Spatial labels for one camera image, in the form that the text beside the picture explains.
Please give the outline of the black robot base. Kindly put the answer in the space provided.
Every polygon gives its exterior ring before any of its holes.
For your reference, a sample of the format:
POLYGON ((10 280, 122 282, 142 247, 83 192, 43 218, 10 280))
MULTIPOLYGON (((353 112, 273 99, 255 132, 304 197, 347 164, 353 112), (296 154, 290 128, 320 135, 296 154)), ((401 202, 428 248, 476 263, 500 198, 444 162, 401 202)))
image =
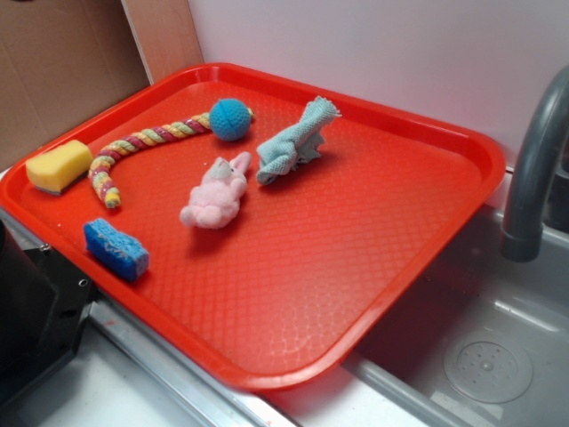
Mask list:
POLYGON ((3 407, 77 354, 94 291, 55 248, 23 249, 1 226, 3 407))

